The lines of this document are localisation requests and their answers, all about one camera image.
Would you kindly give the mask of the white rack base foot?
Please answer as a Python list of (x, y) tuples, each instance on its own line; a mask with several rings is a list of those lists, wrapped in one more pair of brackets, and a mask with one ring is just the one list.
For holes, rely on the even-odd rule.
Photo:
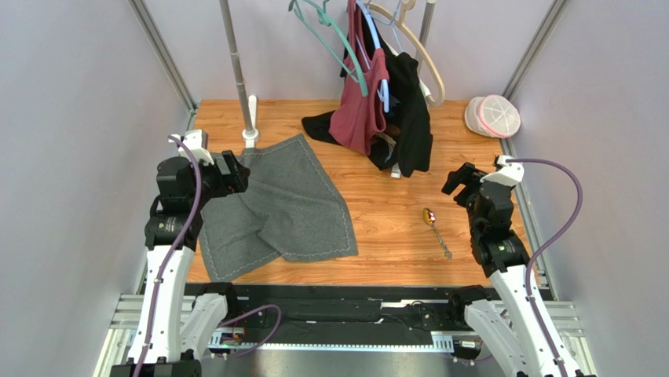
[(257, 128), (258, 97), (251, 94), (247, 97), (246, 104), (242, 105), (244, 130), (242, 138), (245, 148), (255, 148), (260, 140), (260, 132)]

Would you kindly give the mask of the grey cloth napkin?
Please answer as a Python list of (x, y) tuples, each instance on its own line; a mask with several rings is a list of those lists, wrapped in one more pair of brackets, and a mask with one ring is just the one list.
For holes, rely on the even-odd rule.
[(283, 258), (320, 262), (358, 255), (349, 208), (301, 134), (239, 156), (247, 190), (202, 209), (199, 246), (208, 277), (229, 282)]

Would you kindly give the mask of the white rack foot right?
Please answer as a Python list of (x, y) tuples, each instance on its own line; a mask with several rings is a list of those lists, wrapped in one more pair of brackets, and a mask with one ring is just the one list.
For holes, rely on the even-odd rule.
[(398, 163), (393, 164), (390, 176), (395, 179), (401, 179), (402, 173)]

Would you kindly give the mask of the grey rack pole left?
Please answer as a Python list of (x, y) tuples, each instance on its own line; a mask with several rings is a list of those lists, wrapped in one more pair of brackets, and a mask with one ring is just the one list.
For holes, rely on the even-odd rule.
[(221, 17), (225, 28), (225, 36), (228, 43), (228, 51), (232, 63), (233, 74), (235, 77), (237, 94), (242, 110), (242, 105), (246, 104), (248, 95), (246, 91), (245, 80), (243, 77), (240, 54), (236, 43), (236, 36), (232, 22), (232, 14), (229, 8), (228, 0), (219, 0), (218, 2), (221, 9)]

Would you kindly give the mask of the black t-shirt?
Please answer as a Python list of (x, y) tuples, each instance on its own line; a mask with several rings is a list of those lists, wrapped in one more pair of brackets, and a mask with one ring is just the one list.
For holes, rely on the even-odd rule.
[[(416, 170), (427, 172), (430, 168), (430, 114), (419, 85), (417, 60), (406, 53), (391, 53), (384, 41), (381, 47), (389, 72), (390, 110), (384, 112), (386, 130), (375, 135), (367, 157), (380, 170), (398, 163), (402, 175), (408, 178)], [(334, 111), (303, 118), (305, 132), (314, 140), (340, 145), (329, 134)]]

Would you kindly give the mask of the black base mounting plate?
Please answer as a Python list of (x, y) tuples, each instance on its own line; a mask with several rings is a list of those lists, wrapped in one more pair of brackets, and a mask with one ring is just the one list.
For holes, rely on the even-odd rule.
[(228, 318), (248, 344), (430, 346), (435, 331), (466, 334), (459, 302), (464, 287), (236, 284)]

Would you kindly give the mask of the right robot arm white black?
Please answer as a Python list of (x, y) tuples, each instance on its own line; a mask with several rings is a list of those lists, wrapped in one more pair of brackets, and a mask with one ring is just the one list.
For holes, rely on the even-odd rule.
[(453, 319), (473, 329), (507, 376), (583, 376), (585, 373), (562, 342), (539, 293), (533, 266), (538, 257), (576, 220), (583, 204), (583, 189), (571, 217), (543, 246), (528, 253), (512, 230), (512, 191), (522, 182), (526, 159), (496, 156), (495, 171), (486, 173), (464, 163), (448, 174), (441, 191), (453, 195), (466, 209), (472, 255), (491, 281), (510, 320), (495, 308), (481, 286), (461, 287), (449, 303)]

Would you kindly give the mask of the light blue plastic hanger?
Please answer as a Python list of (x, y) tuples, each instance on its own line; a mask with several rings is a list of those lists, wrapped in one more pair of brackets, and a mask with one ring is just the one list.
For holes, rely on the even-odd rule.
[[(370, 14), (369, 9), (367, 6), (361, 1), (361, 0), (356, 0), (355, 1), (356, 6), (361, 10), (366, 22), (368, 29), (370, 31), (370, 36), (372, 38), (372, 42), (374, 45), (375, 49), (381, 49), (381, 43), (380, 43), (380, 38), (378, 34), (377, 27), (375, 25), (375, 22), (373, 20), (373, 17)], [(385, 113), (388, 113), (390, 110), (390, 95), (389, 95), (389, 82), (388, 79), (383, 79), (380, 84), (380, 89), (377, 90), (378, 97), (383, 103), (383, 111)]]

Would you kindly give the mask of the beige wooden hanger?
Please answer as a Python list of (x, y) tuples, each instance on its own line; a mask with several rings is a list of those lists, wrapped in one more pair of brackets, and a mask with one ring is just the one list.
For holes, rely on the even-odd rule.
[(368, 1), (366, 5), (370, 11), (381, 17), (380, 22), (389, 26), (394, 35), (400, 32), (415, 47), (415, 59), (419, 63), (419, 69), (423, 66), (428, 69), (437, 88), (436, 93), (432, 93), (427, 85), (422, 82), (423, 96), (431, 108), (439, 108), (445, 101), (444, 82), (426, 47), (423, 47), (420, 43), (419, 35), (409, 28), (406, 21), (407, 14), (415, 8), (416, 3), (416, 1), (399, 1), (393, 11), (373, 1)]

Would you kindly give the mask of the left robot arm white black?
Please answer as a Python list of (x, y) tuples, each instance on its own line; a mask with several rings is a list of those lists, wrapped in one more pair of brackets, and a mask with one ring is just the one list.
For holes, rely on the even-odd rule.
[(250, 171), (230, 151), (172, 157), (157, 166), (159, 194), (144, 227), (147, 276), (137, 335), (113, 376), (200, 376), (217, 325), (236, 306), (230, 283), (207, 284), (184, 318), (185, 285), (212, 199), (247, 190)]

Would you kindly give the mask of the iridescent gold spoon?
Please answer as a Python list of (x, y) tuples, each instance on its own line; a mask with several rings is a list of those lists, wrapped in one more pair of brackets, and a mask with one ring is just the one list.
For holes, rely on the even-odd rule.
[(452, 259), (453, 255), (450, 252), (450, 250), (448, 249), (446, 243), (444, 242), (443, 237), (441, 236), (441, 234), (439, 233), (439, 231), (438, 231), (438, 229), (435, 225), (435, 223), (436, 223), (435, 214), (431, 211), (431, 209), (429, 209), (427, 207), (424, 207), (423, 210), (422, 210), (422, 218), (423, 218), (423, 221), (433, 230), (433, 232), (434, 232), (434, 234), (435, 234), (435, 236), (438, 240), (438, 243), (440, 244), (441, 249), (444, 252), (444, 256), (446, 257), (446, 259)]

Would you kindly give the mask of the maroon tank top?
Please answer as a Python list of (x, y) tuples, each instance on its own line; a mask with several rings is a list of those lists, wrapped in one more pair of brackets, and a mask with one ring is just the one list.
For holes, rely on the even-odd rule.
[(367, 22), (355, 1), (348, 2), (347, 13), (348, 42), (353, 51), (344, 63), (352, 71), (356, 64), (360, 66), (360, 81), (366, 85), (367, 94), (362, 94), (360, 84), (351, 75), (345, 79), (340, 107), (331, 116), (329, 134), (340, 145), (367, 156), (375, 135), (386, 130), (383, 103), (377, 90), (383, 79), (389, 81), (389, 72), (385, 52), (374, 48)]

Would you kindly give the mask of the grey rack pole right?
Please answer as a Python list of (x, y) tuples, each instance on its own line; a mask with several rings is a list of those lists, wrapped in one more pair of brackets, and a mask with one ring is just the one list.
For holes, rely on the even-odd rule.
[(419, 41), (423, 47), (427, 47), (427, 41), (432, 26), (433, 15), (437, 0), (426, 0), (425, 9), (422, 16), (421, 30), (419, 32)]

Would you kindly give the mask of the grey rack pole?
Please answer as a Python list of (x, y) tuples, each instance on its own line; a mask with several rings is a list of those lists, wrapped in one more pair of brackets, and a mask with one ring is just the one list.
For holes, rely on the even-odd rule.
[(237, 94), (242, 110), (242, 105), (246, 104), (248, 95), (246, 91), (245, 80), (243, 77), (240, 54), (236, 43), (236, 36), (232, 22), (232, 14), (229, 8), (228, 0), (219, 0), (218, 2), (221, 9), (221, 17), (225, 28), (225, 36), (228, 43), (228, 51), (232, 63), (233, 74), (235, 77)]
[(419, 41), (423, 47), (427, 47), (427, 41), (432, 26), (433, 15), (437, 0), (426, 0), (425, 9), (422, 16), (421, 30), (419, 32)]

